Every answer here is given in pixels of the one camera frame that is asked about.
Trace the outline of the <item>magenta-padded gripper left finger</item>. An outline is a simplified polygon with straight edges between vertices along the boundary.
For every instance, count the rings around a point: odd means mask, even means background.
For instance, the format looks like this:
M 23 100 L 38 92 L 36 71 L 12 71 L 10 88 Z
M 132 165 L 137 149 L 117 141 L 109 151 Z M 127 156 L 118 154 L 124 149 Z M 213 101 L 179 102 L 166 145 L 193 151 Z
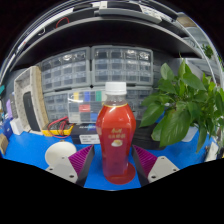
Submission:
M 67 181 L 84 186 L 94 155 L 93 145 L 78 151 L 74 148 L 59 150 L 50 147 L 45 153 L 48 164 L 46 170 Z

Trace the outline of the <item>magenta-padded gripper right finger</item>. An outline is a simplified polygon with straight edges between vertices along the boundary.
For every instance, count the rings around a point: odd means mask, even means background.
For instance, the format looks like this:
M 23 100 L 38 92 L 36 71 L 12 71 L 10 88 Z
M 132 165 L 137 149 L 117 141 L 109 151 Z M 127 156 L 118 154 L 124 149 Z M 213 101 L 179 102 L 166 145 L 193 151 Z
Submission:
M 132 157 L 142 186 L 153 183 L 179 170 L 167 157 L 156 157 L 147 150 L 133 145 Z

